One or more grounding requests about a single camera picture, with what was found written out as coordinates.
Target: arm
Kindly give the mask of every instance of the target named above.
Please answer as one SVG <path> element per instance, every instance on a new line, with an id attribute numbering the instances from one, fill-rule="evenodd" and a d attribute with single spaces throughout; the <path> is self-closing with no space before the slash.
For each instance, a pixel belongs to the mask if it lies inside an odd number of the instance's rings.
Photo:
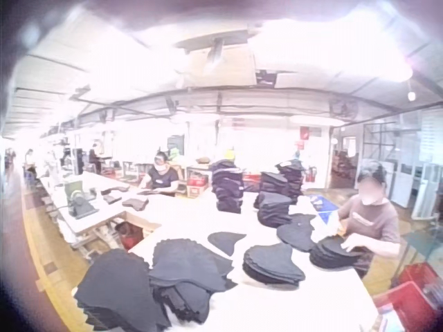
<path id="1" fill-rule="evenodd" d="M 329 236 L 344 232 L 346 228 L 345 220 L 350 216 L 351 207 L 355 197 L 356 195 L 348 199 L 345 205 L 329 215 L 327 220 L 327 233 Z"/>
<path id="2" fill-rule="evenodd" d="M 166 188 L 157 188 L 155 189 L 156 192 L 175 192 L 177 188 L 179 187 L 179 181 L 172 181 L 170 187 Z"/>
<path id="3" fill-rule="evenodd" d="M 397 215 L 386 219 L 385 225 L 381 230 L 380 240 L 354 233 L 351 234 L 341 246 L 348 252 L 355 247 L 366 247 L 374 254 L 382 257 L 397 257 L 400 253 L 400 234 Z"/>
<path id="4" fill-rule="evenodd" d="M 146 174 L 145 177 L 140 182 L 140 185 L 138 185 L 139 189 L 146 189 L 146 186 L 151 183 L 151 176 L 149 174 Z"/>
<path id="5" fill-rule="evenodd" d="M 367 249 L 382 257 L 395 258 L 400 253 L 400 243 L 376 240 L 370 237 L 365 237 L 364 243 Z"/>

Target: black shirt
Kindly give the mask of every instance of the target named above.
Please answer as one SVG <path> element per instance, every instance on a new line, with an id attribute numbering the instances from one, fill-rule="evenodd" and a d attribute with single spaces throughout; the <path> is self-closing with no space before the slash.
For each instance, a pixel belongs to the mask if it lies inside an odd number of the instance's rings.
<path id="1" fill-rule="evenodd" d="M 155 169 L 155 167 L 152 167 L 148 171 L 147 175 L 149 175 L 151 178 L 152 189 L 167 188 L 171 186 L 172 182 L 179 180 L 179 174 L 172 167 L 169 167 L 169 170 L 163 175 L 160 174 L 159 171 Z M 168 196 L 175 196 L 175 193 L 171 192 Z"/>

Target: floor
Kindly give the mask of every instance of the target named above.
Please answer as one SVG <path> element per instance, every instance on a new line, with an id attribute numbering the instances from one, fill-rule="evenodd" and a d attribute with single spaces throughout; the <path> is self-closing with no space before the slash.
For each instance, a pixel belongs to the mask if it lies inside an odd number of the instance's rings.
<path id="1" fill-rule="evenodd" d="M 3 201 L 6 215 L 2 218 L 2 271 L 7 270 L 10 279 L 14 280 L 9 287 L 17 297 L 26 296 L 27 303 L 18 305 L 26 309 L 27 315 L 47 325 L 42 331 L 91 331 L 91 327 L 84 323 L 86 316 L 71 296 L 72 289 L 82 280 L 89 265 L 80 253 L 65 243 L 40 203 L 39 192 L 21 189 L 22 185 L 19 172 L 10 174 L 6 188 L 9 195 Z M 355 191 L 309 190 L 308 194 L 321 194 L 334 204 L 342 205 Z M 401 233 L 410 232 L 413 227 L 407 212 L 399 208 L 399 216 Z M 107 249 L 99 241 L 92 243 L 91 247 L 101 251 Z M 389 289 L 397 263 L 396 259 L 374 259 L 363 280 L 371 295 Z M 27 308 L 31 301 L 33 306 Z"/>

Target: person's hand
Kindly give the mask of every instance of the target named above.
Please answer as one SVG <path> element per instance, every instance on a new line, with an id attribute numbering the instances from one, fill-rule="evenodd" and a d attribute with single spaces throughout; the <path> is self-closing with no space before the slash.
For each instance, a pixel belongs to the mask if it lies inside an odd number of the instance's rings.
<path id="1" fill-rule="evenodd" d="M 352 233 L 345 242 L 342 243 L 341 247 L 349 252 L 355 247 L 364 247 L 366 245 L 366 239 L 367 237 L 364 235 Z"/>

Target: white table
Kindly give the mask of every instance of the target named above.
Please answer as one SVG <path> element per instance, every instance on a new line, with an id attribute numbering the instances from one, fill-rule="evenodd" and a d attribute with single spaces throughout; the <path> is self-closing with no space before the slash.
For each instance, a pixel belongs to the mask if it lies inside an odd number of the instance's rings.
<path id="1" fill-rule="evenodd" d="M 255 194 L 245 193 L 242 214 L 218 212 L 210 195 L 195 200 L 201 214 L 176 216 L 179 222 L 165 222 L 131 251 L 152 263 L 155 245 L 163 239 L 188 238 L 198 241 L 212 251 L 225 256 L 207 241 L 212 232 L 227 231 L 247 234 L 237 242 L 231 257 L 235 269 L 228 275 L 238 286 L 211 298 L 210 314 L 203 325 L 181 324 L 174 315 L 171 331 L 368 331 L 377 318 L 377 309 L 353 269 L 326 271 L 309 261 L 309 254 L 293 250 L 292 260 L 306 274 L 298 290 L 265 286 L 248 277 L 242 270 L 244 252 L 254 245 L 272 245 L 280 240 L 275 229 L 261 225 L 252 203 Z M 307 197 L 300 197 L 291 213 L 316 214 Z M 158 215 L 153 222 L 163 222 Z M 327 233 L 318 216 L 311 222 L 316 228 L 313 239 Z"/>

